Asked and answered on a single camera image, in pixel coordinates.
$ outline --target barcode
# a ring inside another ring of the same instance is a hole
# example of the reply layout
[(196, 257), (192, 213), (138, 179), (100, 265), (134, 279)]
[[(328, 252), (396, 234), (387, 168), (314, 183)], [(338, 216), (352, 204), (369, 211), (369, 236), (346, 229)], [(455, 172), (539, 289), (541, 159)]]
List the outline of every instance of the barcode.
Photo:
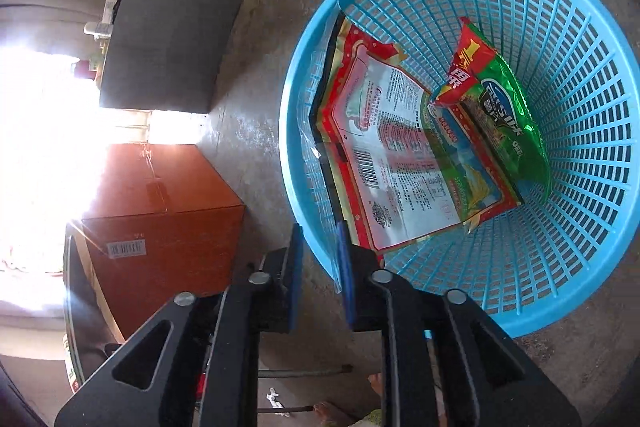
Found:
[(107, 254), (110, 259), (118, 257), (130, 257), (133, 255), (146, 255), (146, 244), (144, 239), (135, 241), (118, 241), (107, 243)]
[(356, 156), (358, 172), (360, 173), (362, 182), (367, 185), (367, 187), (380, 188), (371, 153), (363, 149), (353, 149), (353, 154)]

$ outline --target green snack package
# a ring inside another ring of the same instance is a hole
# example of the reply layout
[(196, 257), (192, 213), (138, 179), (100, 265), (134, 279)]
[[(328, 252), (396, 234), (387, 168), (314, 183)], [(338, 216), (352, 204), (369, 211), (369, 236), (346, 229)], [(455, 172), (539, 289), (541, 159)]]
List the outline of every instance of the green snack package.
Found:
[(539, 183), (543, 200), (553, 179), (545, 144), (520, 83), (507, 62), (467, 18), (436, 105), (461, 103), (503, 163), (511, 180)]

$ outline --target metal rod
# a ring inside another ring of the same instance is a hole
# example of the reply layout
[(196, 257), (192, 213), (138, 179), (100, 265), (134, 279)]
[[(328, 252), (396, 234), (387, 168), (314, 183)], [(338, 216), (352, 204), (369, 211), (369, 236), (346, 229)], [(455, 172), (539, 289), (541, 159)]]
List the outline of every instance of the metal rod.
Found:
[(292, 371), (290, 369), (259, 369), (258, 378), (303, 378), (303, 377), (331, 377), (343, 375), (353, 371), (353, 365), (345, 364), (340, 369), (319, 369), (317, 371)]
[(258, 407), (257, 412), (311, 412), (313, 409), (312, 405), (305, 407), (275, 407), (274, 409)]

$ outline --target nutrition label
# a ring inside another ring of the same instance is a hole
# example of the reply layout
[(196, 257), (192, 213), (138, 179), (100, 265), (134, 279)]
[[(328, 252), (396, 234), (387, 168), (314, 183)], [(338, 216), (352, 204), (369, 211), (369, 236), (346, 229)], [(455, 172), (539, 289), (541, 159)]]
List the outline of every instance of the nutrition label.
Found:
[(345, 154), (376, 249), (394, 247), (460, 222), (424, 133), (429, 93), (398, 68), (368, 55), (334, 105)]

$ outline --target metal screw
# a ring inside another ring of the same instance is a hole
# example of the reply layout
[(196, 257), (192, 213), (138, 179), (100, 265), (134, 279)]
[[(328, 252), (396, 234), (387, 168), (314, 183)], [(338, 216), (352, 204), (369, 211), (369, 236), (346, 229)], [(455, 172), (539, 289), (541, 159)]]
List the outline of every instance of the metal screw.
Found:
[(381, 284), (386, 284), (388, 282), (391, 282), (392, 278), (393, 278), (393, 274), (389, 272), (389, 270), (376, 270), (371, 274), (371, 279)]
[(174, 297), (174, 302), (178, 306), (191, 306), (196, 296), (191, 292), (180, 292)]
[(271, 275), (269, 275), (267, 272), (262, 272), (262, 271), (253, 272), (249, 276), (249, 282), (255, 285), (267, 284), (270, 280), (271, 280)]
[(466, 301), (466, 293), (462, 290), (449, 290), (447, 292), (447, 299), (452, 304), (464, 304)]

